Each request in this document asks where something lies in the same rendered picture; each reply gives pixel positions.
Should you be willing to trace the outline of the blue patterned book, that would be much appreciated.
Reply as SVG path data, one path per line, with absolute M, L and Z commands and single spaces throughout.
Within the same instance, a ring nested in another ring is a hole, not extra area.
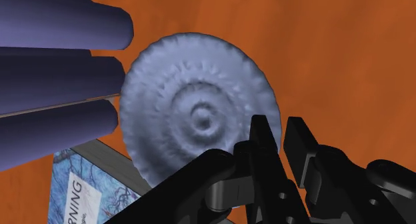
M 228 153 L 129 155 L 98 140 L 54 154 L 47 224 L 217 224 L 238 204 Z

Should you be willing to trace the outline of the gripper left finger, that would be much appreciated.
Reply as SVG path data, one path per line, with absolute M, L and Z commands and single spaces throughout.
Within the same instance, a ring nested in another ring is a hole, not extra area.
M 233 153 L 207 150 L 105 224 L 219 224 L 240 205 L 247 224 L 309 224 L 264 115 Z

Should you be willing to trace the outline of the grey ridged round plate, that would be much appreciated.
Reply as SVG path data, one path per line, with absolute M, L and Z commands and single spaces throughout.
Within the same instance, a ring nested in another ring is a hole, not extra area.
M 218 37 L 176 33 L 140 52 L 125 76 L 119 108 L 128 154 L 155 187 L 209 149 L 232 152 L 265 115 L 281 140 L 281 114 L 264 72 Z

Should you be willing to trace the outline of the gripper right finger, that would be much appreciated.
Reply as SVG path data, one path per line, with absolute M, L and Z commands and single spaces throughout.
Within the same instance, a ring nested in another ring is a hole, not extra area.
M 416 224 L 416 172 L 386 159 L 366 167 L 320 145 L 304 120 L 289 117 L 283 149 L 310 215 L 341 224 Z

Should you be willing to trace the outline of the purple ribbed cushion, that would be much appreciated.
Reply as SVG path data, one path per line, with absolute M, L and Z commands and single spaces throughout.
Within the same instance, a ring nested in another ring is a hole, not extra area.
M 0 0 L 0 171 L 108 135 L 130 15 L 92 0 Z

